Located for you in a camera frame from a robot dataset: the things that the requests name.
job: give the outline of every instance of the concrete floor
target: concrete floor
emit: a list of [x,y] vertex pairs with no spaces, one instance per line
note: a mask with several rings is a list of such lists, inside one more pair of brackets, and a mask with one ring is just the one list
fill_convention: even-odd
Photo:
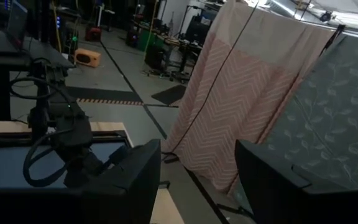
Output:
[[[79,46],[84,49],[101,53],[101,64],[98,68],[88,68],[79,65],[70,71],[67,78],[68,86],[83,88],[96,88],[102,90],[135,90],[142,98],[144,103],[152,105],[162,105],[161,102],[151,98],[151,95],[171,88],[178,83],[170,82],[158,77],[147,77],[142,73],[148,69],[143,63],[143,53],[132,49],[124,44],[120,37],[124,37],[125,32],[114,30],[110,33],[103,32],[102,43],[84,43],[80,37]],[[16,88],[19,93],[34,94],[34,86],[27,88]],[[35,102],[11,98],[12,118],[25,120],[26,114],[34,106]],[[97,103],[80,103],[81,108],[91,117],[92,121],[115,121],[123,122],[135,145],[144,144],[150,139],[162,139],[163,133],[169,134],[173,123],[178,114],[178,108],[167,108],[161,106],[148,106],[147,109],[152,114],[153,119],[158,122],[162,128],[159,131],[153,119],[147,114],[143,106],[130,105],[107,105]],[[229,199],[226,195],[217,192],[208,180],[198,177],[203,187],[213,199],[214,203],[221,203],[230,207],[238,207],[238,204]],[[222,223],[215,214],[213,208],[208,204],[205,197],[197,188],[185,168],[179,163],[162,163],[161,180],[169,180],[172,184],[169,189],[179,212],[185,223]],[[228,223],[252,223],[248,218],[242,215],[222,212]]]

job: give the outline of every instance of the orange speaker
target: orange speaker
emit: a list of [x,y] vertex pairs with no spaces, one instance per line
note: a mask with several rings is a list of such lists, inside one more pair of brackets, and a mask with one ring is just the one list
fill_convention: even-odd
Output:
[[86,49],[77,49],[74,59],[76,63],[96,68],[100,64],[100,53]]

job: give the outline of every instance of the pink chevron fabric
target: pink chevron fabric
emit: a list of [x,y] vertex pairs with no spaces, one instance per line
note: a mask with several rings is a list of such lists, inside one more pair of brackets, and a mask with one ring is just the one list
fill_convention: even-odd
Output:
[[162,151],[174,152],[187,169],[226,192],[237,177],[235,140],[259,142],[266,135],[293,84],[307,73],[333,34],[255,10],[240,35],[251,12],[235,0],[220,10],[181,100],[178,119],[162,141]]

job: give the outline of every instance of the electrical cord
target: electrical cord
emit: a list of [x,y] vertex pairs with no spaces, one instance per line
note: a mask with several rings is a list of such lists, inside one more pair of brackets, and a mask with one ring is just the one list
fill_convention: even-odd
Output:
[[27,124],[27,125],[28,125],[28,123],[27,123],[27,122],[20,120],[22,117],[24,117],[24,116],[26,116],[26,115],[29,115],[29,114],[23,114],[23,115],[20,115],[19,117],[14,118],[14,119],[12,119],[11,121],[14,121],[14,122],[19,122],[19,123],[23,123],[23,124]]
[[[22,73],[22,72],[20,71],[20,72],[16,75],[15,79],[19,78],[19,76],[20,76],[21,73]],[[14,87],[17,87],[17,88],[27,88],[27,87],[30,87],[30,86],[34,86],[34,84],[24,85],[24,86],[14,85]]]
[[237,42],[239,41],[239,39],[240,39],[240,37],[241,37],[241,34],[242,34],[243,31],[246,29],[246,27],[247,27],[247,25],[248,25],[248,23],[249,23],[249,21],[250,21],[252,15],[254,14],[254,12],[255,12],[256,7],[258,6],[258,4],[259,4],[259,1],[258,1],[258,3],[255,5],[255,7],[252,9],[252,12],[251,12],[250,16],[248,17],[248,19],[247,19],[245,25],[244,25],[243,28],[241,29],[239,36],[237,37],[237,39],[236,39],[236,41],[234,42],[232,48],[230,49],[228,55],[227,55],[226,58],[224,59],[224,61],[223,61],[222,65],[221,65],[221,67],[219,68],[218,73],[217,73],[217,75],[215,76],[215,79],[214,79],[213,82],[212,82],[211,88],[208,90],[208,93],[207,93],[207,95],[206,95],[206,98],[205,98],[203,104],[201,105],[200,110],[197,112],[196,116],[195,116],[195,117],[193,118],[193,120],[191,121],[189,127],[186,129],[185,133],[183,134],[183,136],[180,138],[180,140],[178,141],[178,143],[175,145],[175,147],[172,149],[172,151],[171,151],[170,153],[174,153],[174,152],[176,151],[176,149],[178,148],[179,144],[182,142],[183,138],[185,138],[187,132],[190,130],[190,128],[192,127],[192,125],[193,125],[194,122],[196,121],[198,115],[200,115],[201,111],[203,110],[203,108],[204,108],[206,102],[208,101],[209,95],[211,94],[211,91],[212,91],[212,89],[213,89],[213,87],[214,87],[214,85],[215,85],[215,82],[216,82],[216,80],[218,79],[218,76],[221,74],[221,70],[222,70],[223,66],[226,64],[226,61],[228,60],[228,58],[229,58],[231,52],[234,50],[234,47],[236,46]]
[[[18,93],[16,93],[13,89],[12,86],[13,84],[17,83],[17,82],[24,82],[24,81],[33,81],[35,83],[41,83],[43,85],[47,85],[50,88],[53,88],[53,92],[48,93],[46,95],[42,95],[42,96],[24,96],[24,95],[20,95]],[[67,96],[64,92],[61,91],[61,89],[59,89],[57,86],[46,82],[45,80],[39,79],[39,78],[33,78],[33,77],[27,77],[27,78],[18,78],[15,80],[12,80],[10,82],[11,84],[11,93],[14,96],[17,96],[19,98],[23,98],[23,99],[28,99],[28,100],[41,100],[41,99],[47,99],[50,96],[52,96],[55,93],[59,93],[61,94],[61,96],[64,98],[64,100],[67,102],[68,107],[70,108],[70,111],[72,113],[72,115],[74,116],[74,111],[73,111],[73,107],[72,104],[70,103],[69,100],[69,96]],[[27,183],[29,183],[31,186],[33,187],[46,187],[52,183],[54,183],[56,180],[58,180],[63,174],[64,172],[67,170],[68,166],[71,164],[71,162],[73,162],[75,159],[65,163],[65,165],[57,170],[56,172],[54,172],[53,174],[49,175],[46,178],[43,179],[39,179],[39,180],[34,180],[31,178],[30,176],[30,167],[31,165],[33,165],[36,161],[38,161],[39,159],[43,158],[44,156],[46,156],[47,154],[51,153],[53,151],[53,149],[48,149],[44,152],[42,152],[41,154],[39,154],[38,156],[35,156],[33,158],[33,155],[35,154],[35,152],[37,151],[38,147],[41,145],[41,143],[43,143],[45,140],[47,140],[48,138],[52,137],[52,136],[56,136],[59,134],[65,134],[65,133],[69,133],[71,131],[73,131],[75,128],[75,119],[73,120],[73,124],[72,124],[72,128],[70,129],[66,129],[66,130],[62,130],[62,131],[56,131],[54,133],[49,133],[44,135],[43,137],[41,137],[40,139],[38,139],[30,148],[30,150],[28,151],[24,163],[23,163],[23,176],[25,178],[25,180],[27,181]]]

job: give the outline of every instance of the hanging sheet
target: hanging sheet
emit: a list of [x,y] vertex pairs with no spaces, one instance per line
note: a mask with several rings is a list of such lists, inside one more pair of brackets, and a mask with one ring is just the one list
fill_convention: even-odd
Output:
[[[358,37],[341,35],[285,106],[263,143],[347,189],[358,189]],[[250,210],[240,182],[234,198]]]
[[244,2],[225,3],[162,151],[174,152],[189,170],[210,179],[218,190],[228,190],[237,176],[235,139],[260,139],[332,34],[258,9],[253,12]]

